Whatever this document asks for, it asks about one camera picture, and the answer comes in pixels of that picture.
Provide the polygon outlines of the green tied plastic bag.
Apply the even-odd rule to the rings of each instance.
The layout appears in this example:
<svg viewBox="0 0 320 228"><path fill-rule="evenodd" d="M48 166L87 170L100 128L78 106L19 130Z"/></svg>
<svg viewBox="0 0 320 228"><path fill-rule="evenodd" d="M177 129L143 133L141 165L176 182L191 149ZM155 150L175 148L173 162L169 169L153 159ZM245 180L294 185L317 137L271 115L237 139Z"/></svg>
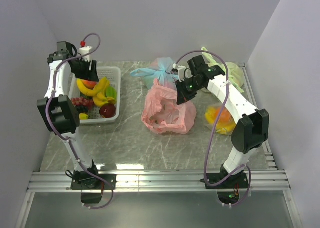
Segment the green tied plastic bag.
<svg viewBox="0 0 320 228"><path fill-rule="evenodd" d="M211 54L206 52L202 52L202 54L208 60L208 65L210 67L214 65L219 65L224 71L226 70L224 64L217 62ZM243 93L244 90L242 89L242 86L244 85L244 82L245 82L243 70L239 67L238 64L234 62L226 62L226 64L229 72L229 80L241 93Z"/></svg>

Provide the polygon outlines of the small yellow mango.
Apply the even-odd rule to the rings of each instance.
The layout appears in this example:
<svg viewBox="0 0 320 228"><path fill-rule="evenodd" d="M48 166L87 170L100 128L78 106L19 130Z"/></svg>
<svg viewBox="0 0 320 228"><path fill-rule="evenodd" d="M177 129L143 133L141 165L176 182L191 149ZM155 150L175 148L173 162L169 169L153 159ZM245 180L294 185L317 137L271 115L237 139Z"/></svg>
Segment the small yellow mango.
<svg viewBox="0 0 320 228"><path fill-rule="evenodd" d="M83 112L81 112L81 113L79 113L79 119L80 120L87 120L87 119L89 119L89 115L88 115L88 113L83 113Z"/></svg>

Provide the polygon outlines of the red grape bunch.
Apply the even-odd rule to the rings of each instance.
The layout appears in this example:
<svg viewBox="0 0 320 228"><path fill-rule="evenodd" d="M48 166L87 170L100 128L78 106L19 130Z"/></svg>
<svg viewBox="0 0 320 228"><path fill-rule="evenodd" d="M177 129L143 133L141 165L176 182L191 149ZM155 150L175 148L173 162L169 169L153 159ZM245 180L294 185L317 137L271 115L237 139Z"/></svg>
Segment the red grape bunch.
<svg viewBox="0 0 320 228"><path fill-rule="evenodd" d="M71 98L71 102L75 106L83 105L83 106L86 106L86 107L91 107L94 104L93 99L88 99L88 98L85 98L85 97L82 97L82 96L81 97L73 97L73 98Z"/></svg>

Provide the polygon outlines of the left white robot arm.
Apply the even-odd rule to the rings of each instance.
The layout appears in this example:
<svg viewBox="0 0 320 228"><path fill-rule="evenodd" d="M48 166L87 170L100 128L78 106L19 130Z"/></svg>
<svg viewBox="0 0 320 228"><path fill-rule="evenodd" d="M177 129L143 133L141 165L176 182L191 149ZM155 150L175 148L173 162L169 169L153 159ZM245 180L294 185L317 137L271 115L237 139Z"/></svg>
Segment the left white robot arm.
<svg viewBox="0 0 320 228"><path fill-rule="evenodd" d="M86 47L79 54L75 45L67 41L57 43L57 51L47 58L50 69L48 89L37 108L50 132L64 143L73 161L74 171L66 171L73 190L99 188L101 177L93 159L85 152L79 134L79 114L67 95L71 73L76 77L98 80L97 63L90 60Z"/></svg>

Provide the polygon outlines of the black grape bunch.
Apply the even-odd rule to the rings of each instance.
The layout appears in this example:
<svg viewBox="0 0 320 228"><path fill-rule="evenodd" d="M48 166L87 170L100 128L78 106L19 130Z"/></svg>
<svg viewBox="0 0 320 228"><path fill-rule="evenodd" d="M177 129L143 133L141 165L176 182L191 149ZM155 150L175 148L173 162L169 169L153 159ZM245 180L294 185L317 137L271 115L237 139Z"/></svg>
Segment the black grape bunch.
<svg viewBox="0 0 320 228"><path fill-rule="evenodd" d="M89 111L88 107L85 105L76 105L75 109L79 114L80 113L88 113L88 111Z"/></svg>

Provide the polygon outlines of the pink plastic bag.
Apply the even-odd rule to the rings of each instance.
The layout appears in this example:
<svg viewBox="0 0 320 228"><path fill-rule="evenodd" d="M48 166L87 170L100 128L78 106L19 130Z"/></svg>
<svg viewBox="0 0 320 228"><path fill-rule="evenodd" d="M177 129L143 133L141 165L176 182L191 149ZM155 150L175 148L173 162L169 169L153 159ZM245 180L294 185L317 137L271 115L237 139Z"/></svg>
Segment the pink plastic bag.
<svg viewBox="0 0 320 228"><path fill-rule="evenodd" d="M160 84L157 78L145 97L141 121L153 133L174 132L187 134L195 124L197 110L188 101L177 104L176 90Z"/></svg>

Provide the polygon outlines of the green starfruit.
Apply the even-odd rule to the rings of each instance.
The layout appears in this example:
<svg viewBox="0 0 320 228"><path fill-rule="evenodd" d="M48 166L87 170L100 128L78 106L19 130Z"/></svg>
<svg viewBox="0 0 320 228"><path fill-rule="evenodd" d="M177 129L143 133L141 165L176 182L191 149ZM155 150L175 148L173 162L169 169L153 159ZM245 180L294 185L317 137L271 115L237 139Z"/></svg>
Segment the green starfruit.
<svg viewBox="0 0 320 228"><path fill-rule="evenodd" d="M114 98L117 99L117 90L113 86L108 86L105 89L105 96L107 98Z"/></svg>

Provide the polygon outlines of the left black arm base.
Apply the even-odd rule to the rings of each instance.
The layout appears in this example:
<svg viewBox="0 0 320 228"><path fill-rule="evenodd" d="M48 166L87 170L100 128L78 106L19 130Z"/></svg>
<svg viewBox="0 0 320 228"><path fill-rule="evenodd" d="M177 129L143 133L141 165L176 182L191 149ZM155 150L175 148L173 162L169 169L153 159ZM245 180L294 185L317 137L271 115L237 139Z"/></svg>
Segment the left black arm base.
<svg viewBox="0 0 320 228"><path fill-rule="evenodd" d="M105 184L100 179L89 175L85 171L75 171L72 175L71 190L81 191L81 202L85 205L99 204L106 190L116 187L117 175L94 172L95 175L107 181Z"/></svg>

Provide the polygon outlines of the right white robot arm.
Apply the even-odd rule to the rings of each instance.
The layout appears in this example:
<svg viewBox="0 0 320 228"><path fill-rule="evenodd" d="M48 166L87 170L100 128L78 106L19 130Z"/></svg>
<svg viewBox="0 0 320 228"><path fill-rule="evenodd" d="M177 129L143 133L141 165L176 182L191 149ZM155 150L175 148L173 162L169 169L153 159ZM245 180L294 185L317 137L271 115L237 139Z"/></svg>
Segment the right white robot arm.
<svg viewBox="0 0 320 228"><path fill-rule="evenodd" d="M221 166L220 180L212 182L208 178L207 164L204 165L204 182L208 187L223 185L232 187L247 167L253 153L267 141L270 115L266 109L259 109L248 101L229 79L229 68L225 61L221 65L209 66L202 55L188 60L184 67L175 62L172 66L178 72L176 81L177 104L193 99L198 90L206 88L222 102L236 126L231 135L232 150Z"/></svg>

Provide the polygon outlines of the yellow banana bunch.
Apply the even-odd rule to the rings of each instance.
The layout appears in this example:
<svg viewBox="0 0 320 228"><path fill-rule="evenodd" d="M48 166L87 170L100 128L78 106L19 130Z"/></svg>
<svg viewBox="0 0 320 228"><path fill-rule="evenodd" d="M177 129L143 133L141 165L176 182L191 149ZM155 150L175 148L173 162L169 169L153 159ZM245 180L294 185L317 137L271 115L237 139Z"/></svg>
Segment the yellow banana bunch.
<svg viewBox="0 0 320 228"><path fill-rule="evenodd" d="M79 91L85 96L91 97L96 106L103 106L107 103L116 104L117 100L114 98L107 98L105 89L110 85L110 80L104 76L102 77L93 89L88 89L83 83L82 79L76 78L76 83Z"/></svg>

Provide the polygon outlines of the aluminium mounting rail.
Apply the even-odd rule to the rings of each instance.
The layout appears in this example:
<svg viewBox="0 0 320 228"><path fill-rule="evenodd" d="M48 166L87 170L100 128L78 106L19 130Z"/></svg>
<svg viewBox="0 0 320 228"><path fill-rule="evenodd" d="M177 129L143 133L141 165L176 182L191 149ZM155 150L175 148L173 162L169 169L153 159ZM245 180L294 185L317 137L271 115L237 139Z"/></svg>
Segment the aluminium mounting rail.
<svg viewBox="0 0 320 228"><path fill-rule="evenodd" d="M116 170L116 192L200 192L207 191L200 182L200 170ZM72 180L63 172L34 172L27 192L81 192L71 189ZM285 171L254 170L252 191L291 190Z"/></svg>

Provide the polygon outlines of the red apple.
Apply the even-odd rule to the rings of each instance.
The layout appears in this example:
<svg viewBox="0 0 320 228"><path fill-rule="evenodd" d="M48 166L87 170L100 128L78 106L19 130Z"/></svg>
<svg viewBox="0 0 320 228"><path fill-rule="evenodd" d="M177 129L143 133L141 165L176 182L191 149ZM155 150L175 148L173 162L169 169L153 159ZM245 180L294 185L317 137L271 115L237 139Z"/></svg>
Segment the red apple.
<svg viewBox="0 0 320 228"><path fill-rule="evenodd" d="M104 104L100 107L99 114L102 118L112 118L116 114L116 106L112 103Z"/></svg>

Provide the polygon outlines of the clear bag of fruits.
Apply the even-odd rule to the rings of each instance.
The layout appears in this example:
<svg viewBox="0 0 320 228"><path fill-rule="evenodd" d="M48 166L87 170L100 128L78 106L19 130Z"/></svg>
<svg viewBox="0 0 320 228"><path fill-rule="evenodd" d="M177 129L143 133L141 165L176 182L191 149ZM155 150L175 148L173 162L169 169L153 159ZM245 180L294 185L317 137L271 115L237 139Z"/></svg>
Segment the clear bag of fruits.
<svg viewBox="0 0 320 228"><path fill-rule="evenodd" d="M219 114L221 106L208 106L204 114L205 126L209 129L213 128L213 124L216 120L216 117ZM236 123L231 116L230 112L223 108L222 113L218 119L215 132L223 135L231 135L236 127Z"/></svg>

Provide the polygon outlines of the blue tied plastic bag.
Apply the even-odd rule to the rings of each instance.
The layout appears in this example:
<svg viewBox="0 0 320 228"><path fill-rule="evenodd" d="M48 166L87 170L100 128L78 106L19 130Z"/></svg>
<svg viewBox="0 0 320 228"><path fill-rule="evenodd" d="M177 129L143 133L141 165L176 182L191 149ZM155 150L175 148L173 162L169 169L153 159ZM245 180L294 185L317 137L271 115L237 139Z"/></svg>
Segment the blue tied plastic bag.
<svg viewBox="0 0 320 228"><path fill-rule="evenodd" d="M130 75L141 77L148 89L152 88L154 79L157 78L159 85L176 90L175 81L179 76L172 73L173 64L174 61L170 57L157 58L148 67L131 71Z"/></svg>

